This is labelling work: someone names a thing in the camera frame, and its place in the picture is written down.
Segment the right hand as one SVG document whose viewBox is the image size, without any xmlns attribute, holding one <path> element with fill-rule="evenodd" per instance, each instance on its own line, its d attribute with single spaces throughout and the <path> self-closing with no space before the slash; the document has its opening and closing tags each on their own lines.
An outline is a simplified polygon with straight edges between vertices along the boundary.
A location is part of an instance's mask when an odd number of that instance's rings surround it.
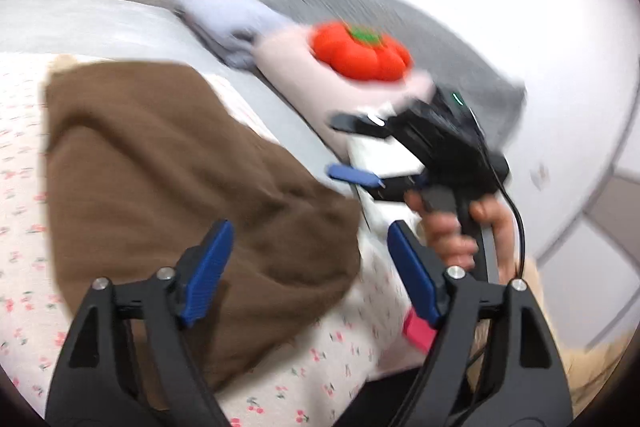
<svg viewBox="0 0 640 427">
<path fill-rule="evenodd" d="M 475 267 L 477 243 L 471 236 L 461 232 L 457 216 L 450 212 L 427 210 L 418 192 L 408 192 L 405 201 L 420 216 L 425 243 L 438 254 L 440 260 L 447 267 L 459 265 L 465 271 L 471 271 Z M 515 230 L 511 211 L 495 196 L 487 195 L 477 202 L 471 202 L 470 215 L 483 227 L 491 228 L 499 282 L 509 282 L 516 274 Z"/>
</svg>

